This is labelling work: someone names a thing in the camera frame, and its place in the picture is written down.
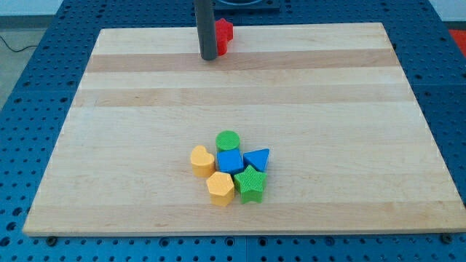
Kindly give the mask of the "grey cylindrical robot arm rod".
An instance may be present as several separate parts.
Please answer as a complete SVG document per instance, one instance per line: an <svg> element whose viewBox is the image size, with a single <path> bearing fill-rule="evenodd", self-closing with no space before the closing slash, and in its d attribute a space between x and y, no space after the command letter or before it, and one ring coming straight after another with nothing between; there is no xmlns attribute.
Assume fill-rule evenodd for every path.
<svg viewBox="0 0 466 262"><path fill-rule="evenodd" d="M216 24L211 0L194 0L197 34L201 58L215 60L218 56Z"/></svg>

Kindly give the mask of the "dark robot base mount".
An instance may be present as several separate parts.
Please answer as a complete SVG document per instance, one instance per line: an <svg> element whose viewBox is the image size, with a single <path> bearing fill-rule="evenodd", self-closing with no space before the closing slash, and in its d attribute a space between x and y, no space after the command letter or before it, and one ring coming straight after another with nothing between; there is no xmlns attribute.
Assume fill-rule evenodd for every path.
<svg viewBox="0 0 466 262"><path fill-rule="evenodd" d="M215 10L279 10L279 0L213 0Z"/></svg>

